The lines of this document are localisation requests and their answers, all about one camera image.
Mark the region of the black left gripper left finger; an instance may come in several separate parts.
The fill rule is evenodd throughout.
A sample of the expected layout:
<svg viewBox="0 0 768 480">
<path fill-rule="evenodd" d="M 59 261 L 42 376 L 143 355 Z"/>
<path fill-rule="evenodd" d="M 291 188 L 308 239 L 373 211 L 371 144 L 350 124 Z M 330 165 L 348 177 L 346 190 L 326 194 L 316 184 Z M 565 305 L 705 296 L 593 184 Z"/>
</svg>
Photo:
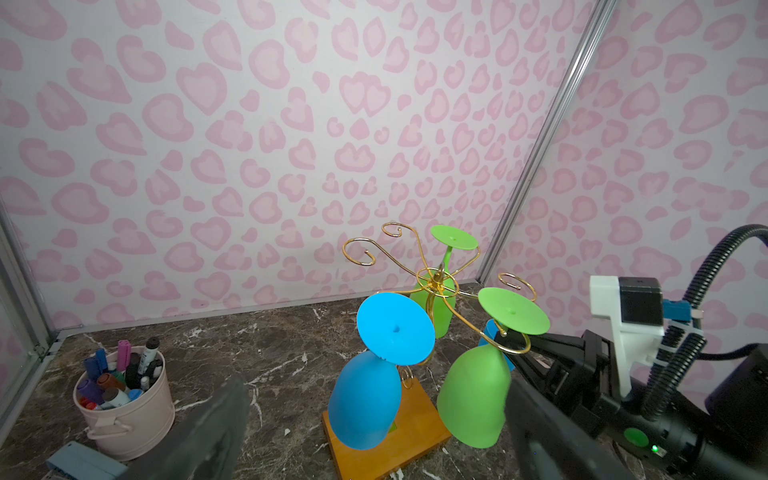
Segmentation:
<svg viewBox="0 0 768 480">
<path fill-rule="evenodd" d="M 243 381 L 228 379 L 212 397 L 133 461 L 122 479 L 230 479 L 249 415 Z"/>
</svg>

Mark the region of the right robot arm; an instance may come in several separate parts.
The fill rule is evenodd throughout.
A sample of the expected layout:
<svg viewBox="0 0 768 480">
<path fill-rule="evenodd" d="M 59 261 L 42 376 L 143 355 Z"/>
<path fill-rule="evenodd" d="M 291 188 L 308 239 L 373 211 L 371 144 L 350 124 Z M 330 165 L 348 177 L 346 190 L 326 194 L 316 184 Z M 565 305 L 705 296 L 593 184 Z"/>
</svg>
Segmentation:
<svg viewBox="0 0 768 480">
<path fill-rule="evenodd" d="M 700 409 L 680 392 L 656 419 L 641 414 L 646 386 L 619 393 L 611 341 L 543 334 L 511 363 L 589 437 L 606 436 L 675 479 L 767 476 L 767 347 L 757 344 Z"/>
</svg>

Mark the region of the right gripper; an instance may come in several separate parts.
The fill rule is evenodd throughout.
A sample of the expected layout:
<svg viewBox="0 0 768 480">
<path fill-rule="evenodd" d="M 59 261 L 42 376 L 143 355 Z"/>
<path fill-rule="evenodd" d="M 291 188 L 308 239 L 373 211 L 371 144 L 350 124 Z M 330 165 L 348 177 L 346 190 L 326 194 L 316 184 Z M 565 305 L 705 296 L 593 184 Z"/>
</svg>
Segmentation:
<svg viewBox="0 0 768 480">
<path fill-rule="evenodd" d="M 636 425 L 633 407 L 620 392 L 612 341 L 592 331 L 579 337 L 543 334 L 530 341 L 531 350 L 512 356 L 512 364 L 589 436 L 622 434 Z"/>
</svg>

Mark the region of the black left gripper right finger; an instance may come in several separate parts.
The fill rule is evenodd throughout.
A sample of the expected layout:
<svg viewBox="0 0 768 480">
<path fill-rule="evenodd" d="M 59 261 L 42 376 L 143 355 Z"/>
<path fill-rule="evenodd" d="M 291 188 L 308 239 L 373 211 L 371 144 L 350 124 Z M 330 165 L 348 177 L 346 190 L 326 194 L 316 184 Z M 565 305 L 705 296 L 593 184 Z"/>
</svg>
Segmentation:
<svg viewBox="0 0 768 480">
<path fill-rule="evenodd" d="M 631 479 L 570 418 L 524 380 L 511 382 L 505 417 L 524 479 Z"/>
</svg>

